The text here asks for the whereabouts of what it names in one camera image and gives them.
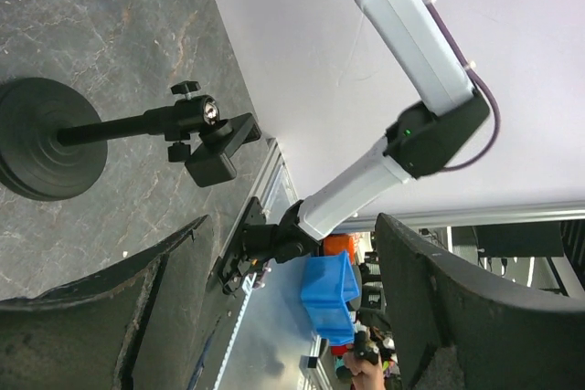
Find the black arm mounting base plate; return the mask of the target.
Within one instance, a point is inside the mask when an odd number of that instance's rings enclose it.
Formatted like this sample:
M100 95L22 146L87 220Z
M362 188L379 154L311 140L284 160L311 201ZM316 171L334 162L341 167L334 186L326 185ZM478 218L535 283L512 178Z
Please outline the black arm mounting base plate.
M268 263L275 225L267 223L261 201L253 196L229 241L218 272L224 294L231 295L252 274L262 274Z

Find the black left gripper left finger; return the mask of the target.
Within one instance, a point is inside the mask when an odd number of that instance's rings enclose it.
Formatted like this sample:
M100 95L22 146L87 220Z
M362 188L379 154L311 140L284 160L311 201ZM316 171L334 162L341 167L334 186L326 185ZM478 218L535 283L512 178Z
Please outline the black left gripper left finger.
M2 301L2 388L187 388L213 244L202 216L85 278Z

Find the black phone stand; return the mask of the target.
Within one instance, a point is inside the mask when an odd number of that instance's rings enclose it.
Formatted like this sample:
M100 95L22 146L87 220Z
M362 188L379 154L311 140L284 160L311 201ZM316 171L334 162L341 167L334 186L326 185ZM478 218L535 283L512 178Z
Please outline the black phone stand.
M199 187L233 180L231 161L261 138L251 113L223 119L217 102L193 80L171 91L178 100L141 115L102 121L90 102L54 79L12 79L1 86L1 183L25 198L56 202L88 191L101 177L111 140L161 135L167 158L182 163Z

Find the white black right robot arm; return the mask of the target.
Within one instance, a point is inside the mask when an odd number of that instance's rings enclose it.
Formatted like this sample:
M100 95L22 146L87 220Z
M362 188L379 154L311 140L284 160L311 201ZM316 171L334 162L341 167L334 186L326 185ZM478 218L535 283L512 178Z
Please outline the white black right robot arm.
M445 170L489 116L425 0L244 0L253 99L300 186L261 234L268 258L311 253L391 187Z

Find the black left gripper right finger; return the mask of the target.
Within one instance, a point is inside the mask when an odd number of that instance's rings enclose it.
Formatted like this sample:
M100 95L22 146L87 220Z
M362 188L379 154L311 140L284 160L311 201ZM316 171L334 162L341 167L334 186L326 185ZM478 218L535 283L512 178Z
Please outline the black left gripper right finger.
M386 214L375 234L404 388L583 388L582 300L497 277Z

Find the person's hand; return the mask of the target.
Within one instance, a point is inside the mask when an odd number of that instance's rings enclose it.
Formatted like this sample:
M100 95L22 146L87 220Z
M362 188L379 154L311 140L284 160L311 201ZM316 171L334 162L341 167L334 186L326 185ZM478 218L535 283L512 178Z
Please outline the person's hand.
M352 384L356 390L384 390L384 374L381 362L372 364L358 359L353 352L343 355L344 366L352 373Z

